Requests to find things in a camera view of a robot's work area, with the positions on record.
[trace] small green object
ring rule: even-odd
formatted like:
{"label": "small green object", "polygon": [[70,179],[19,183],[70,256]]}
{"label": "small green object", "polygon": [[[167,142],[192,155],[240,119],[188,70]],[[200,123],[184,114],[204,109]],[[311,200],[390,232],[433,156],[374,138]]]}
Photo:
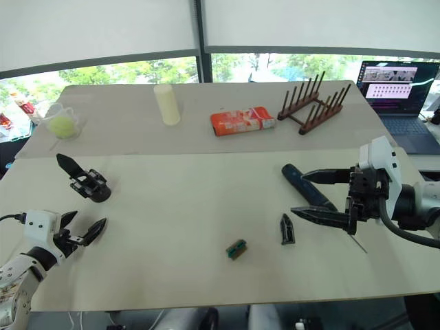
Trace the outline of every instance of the small green object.
{"label": "small green object", "polygon": [[51,119],[47,127],[60,139],[68,139],[77,134],[75,122],[71,118],[61,115]]}
{"label": "small green object", "polygon": [[247,249],[248,248],[246,247],[246,241],[244,239],[239,239],[237,242],[228,247],[226,249],[226,252],[228,253],[229,258],[235,260]]}

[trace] orange box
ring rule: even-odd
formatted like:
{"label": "orange box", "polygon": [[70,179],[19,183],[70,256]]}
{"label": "orange box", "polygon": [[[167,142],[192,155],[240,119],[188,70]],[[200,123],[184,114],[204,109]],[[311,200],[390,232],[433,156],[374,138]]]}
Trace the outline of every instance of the orange box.
{"label": "orange box", "polygon": [[211,115],[211,124],[215,135],[245,133],[275,127],[275,119],[265,107],[248,110],[226,111]]}

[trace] green ball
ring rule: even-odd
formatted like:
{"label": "green ball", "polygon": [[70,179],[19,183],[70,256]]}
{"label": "green ball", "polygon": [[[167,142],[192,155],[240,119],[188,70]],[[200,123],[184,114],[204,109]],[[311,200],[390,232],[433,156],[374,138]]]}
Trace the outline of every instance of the green ball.
{"label": "green ball", "polygon": [[77,133],[75,122],[68,117],[55,117],[48,124],[48,129],[60,139],[67,139]]}

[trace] laptop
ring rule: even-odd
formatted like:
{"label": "laptop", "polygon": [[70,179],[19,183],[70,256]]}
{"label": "laptop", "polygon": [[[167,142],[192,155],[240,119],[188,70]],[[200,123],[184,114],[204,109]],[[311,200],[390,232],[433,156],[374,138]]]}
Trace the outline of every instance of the laptop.
{"label": "laptop", "polygon": [[357,87],[408,154],[440,155],[440,145],[419,119],[440,63],[362,62]]}

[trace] laptop screen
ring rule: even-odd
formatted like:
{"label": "laptop screen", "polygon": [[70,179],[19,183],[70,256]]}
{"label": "laptop screen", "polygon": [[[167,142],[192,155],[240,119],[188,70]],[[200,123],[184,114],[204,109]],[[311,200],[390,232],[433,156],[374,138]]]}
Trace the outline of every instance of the laptop screen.
{"label": "laptop screen", "polygon": [[362,62],[357,87],[382,115],[418,116],[440,63]]}

